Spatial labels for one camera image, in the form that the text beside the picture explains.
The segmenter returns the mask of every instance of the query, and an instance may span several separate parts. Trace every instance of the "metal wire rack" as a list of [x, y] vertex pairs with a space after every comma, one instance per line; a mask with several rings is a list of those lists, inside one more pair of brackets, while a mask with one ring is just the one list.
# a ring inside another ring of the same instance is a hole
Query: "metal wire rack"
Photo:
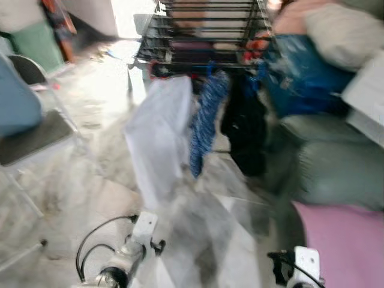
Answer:
[[263, 0], [158, 1], [136, 58], [152, 62], [157, 77], [204, 75], [208, 65], [235, 73], [257, 69], [244, 61], [245, 52], [263, 52], [247, 45], [254, 40], [276, 47]]

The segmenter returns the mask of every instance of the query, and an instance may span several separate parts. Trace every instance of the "beige pillow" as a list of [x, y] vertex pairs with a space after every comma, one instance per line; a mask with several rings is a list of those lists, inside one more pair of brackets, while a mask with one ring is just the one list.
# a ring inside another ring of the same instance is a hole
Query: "beige pillow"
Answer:
[[309, 37], [330, 64], [347, 71], [359, 70], [384, 47], [384, 24], [363, 11], [327, 4], [308, 12]]
[[305, 15], [329, 3], [339, 0], [296, 0], [289, 4], [273, 22], [273, 30], [277, 34], [306, 34]]

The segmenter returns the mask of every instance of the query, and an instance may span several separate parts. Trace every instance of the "blue fabric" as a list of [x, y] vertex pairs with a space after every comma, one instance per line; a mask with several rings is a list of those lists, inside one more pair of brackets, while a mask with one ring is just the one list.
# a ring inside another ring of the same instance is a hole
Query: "blue fabric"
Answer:
[[229, 76], [219, 71], [209, 77], [200, 95], [200, 108], [192, 124], [190, 170], [197, 178], [203, 168], [203, 156], [212, 150], [215, 138], [215, 119], [220, 103], [229, 93]]
[[39, 99], [16, 73], [10, 60], [0, 55], [0, 137], [28, 130], [42, 118]]
[[338, 112], [341, 93], [355, 74], [325, 62], [306, 35], [276, 35], [278, 54], [270, 50], [266, 85], [279, 117]]
[[247, 83], [243, 86], [244, 95], [246, 98], [255, 97], [255, 93], [259, 90], [259, 81], [263, 80], [266, 76], [266, 63], [263, 60], [260, 60], [257, 64], [257, 75], [248, 76]]

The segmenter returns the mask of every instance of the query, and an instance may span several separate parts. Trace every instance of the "pink fabric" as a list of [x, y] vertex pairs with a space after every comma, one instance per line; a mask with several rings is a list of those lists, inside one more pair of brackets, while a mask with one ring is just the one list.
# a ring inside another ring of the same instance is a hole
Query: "pink fabric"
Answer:
[[383, 287], [384, 213], [293, 203], [309, 248], [320, 253], [326, 288]]
[[297, 0], [289, 4], [275, 20], [272, 28], [277, 34], [306, 34], [304, 17], [306, 12], [338, 0]]

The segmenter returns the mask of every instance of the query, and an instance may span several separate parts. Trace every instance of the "white folding chair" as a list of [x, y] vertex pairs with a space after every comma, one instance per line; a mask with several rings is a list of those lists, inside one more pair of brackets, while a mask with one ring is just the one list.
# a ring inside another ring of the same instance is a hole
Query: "white folding chair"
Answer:
[[30, 198], [28, 188], [22, 187], [17, 180], [17, 175], [28, 163], [43, 160], [68, 145], [75, 145], [82, 147], [87, 156], [95, 163], [98, 171], [103, 176], [104, 173], [88, 144], [69, 117], [67, 110], [52, 89], [44, 70], [24, 56], [11, 55], [9, 58], [24, 82], [28, 85], [41, 84], [45, 86], [52, 92], [51, 94], [57, 104], [57, 110], [47, 111], [37, 127], [24, 133], [0, 139], [0, 172], [3, 172], [17, 188], [32, 210], [39, 217], [43, 217], [42, 211]]

